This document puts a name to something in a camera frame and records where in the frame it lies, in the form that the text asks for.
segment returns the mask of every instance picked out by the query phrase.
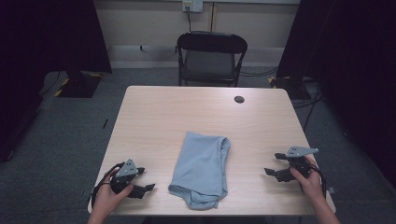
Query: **chair backrest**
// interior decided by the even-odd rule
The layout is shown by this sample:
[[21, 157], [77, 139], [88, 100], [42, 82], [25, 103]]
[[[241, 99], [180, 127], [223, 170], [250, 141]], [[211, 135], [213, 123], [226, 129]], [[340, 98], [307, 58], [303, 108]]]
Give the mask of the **chair backrest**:
[[244, 55], [248, 50], [248, 43], [239, 35], [192, 31], [178, 38], [177, 48], [179, 51], [186, 49]]

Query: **gray carpet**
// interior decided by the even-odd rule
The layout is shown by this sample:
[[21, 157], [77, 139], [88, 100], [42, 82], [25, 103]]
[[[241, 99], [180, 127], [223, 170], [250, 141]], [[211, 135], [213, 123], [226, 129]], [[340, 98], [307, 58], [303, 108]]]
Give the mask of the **gray carpet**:
[[[271, 67], [247, 67], [260, 73]], [[91, 188], [105, 155], [123, 94], [131, 85], [177, 85], [176, 68], [114, 69], [99, 83], [91, 99], [53, 97], [65, 73], [46, 77], [34, 122], [16, 147], [11, 161], [0, 163], [0, 223], [86, 223], [89, 217], [84, 189]], [[306, 84], [316, 92], [315, 83]], [[266, 77], [241, 77], [239, 87], [269, 88]], [[295, 105], [304, 102], [293, 102]], [[296, 109], [302, 123], [311, 106]], [[343, 223], [394, 223], [394, 189], [375, 166], [346, 138], [339, 118], [322, 98], [305, 131], [311, 147], [319, 148], [318, 164], [335, 188], [332, 195]], [[141, 223], [142, 217], [110, 217], [107, 223]], [[154, 218], [155, 223], [200, 223], [199, 218]], [[297, 223], [297, 217], [217, 217], [214, 223]], [[303, 217], [303, 223], [317, 223]]]

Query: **cloth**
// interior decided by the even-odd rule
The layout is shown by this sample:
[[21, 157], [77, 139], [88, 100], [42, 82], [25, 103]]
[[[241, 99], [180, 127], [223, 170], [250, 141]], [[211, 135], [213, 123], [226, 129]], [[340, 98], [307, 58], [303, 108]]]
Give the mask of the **cloth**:
[[231, 142], [222, 136], [186, 134], [168, 189], [189, 208], [217, 208], [227, 195], [225, 162]]

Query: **small round object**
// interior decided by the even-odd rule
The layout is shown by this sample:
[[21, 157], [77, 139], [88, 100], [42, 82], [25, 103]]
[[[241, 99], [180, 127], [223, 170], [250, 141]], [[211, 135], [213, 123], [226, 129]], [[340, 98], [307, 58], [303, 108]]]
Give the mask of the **small round object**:
[[235, 96], [233, 99], [234, 99], [238, 104], [242, 104], [242, 103], [245, 102], [245, 98], [242, 97], [242, 96]]

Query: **hand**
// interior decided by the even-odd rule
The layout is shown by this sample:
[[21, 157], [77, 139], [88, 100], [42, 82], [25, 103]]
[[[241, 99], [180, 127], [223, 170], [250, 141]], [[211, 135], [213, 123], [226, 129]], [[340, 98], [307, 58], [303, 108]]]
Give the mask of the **hand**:
[[[317, 165], [310, 157], [305, 156], [305, 158], [309, 161], [309, 163], [315, 166]], [[311, 203], [314, 200], [324, 199], [320, 184], [320, 175], [318, 174], [318, 172], [311, 170], [308, 178], [305, 178], [300, 172], [298, 172], [294, 168], [290, 168], [290, 172], [301, 183], [301, 185], [303, 186], [304, 194]]]
[[[104, 183], [110, 183], [110, 177], [113, 176], [119, 169], [115, 169], [107, 176]], [[129, 185], [120, 193], [113, 192], [109, 184], [104, 184], [99, 188], [96, 194], [95, 204], [88, 220], [89, 224], [104, 223], [105, 219], [116, 209], [120, 202], [128, 196], [134, 189], [133, 185]]]

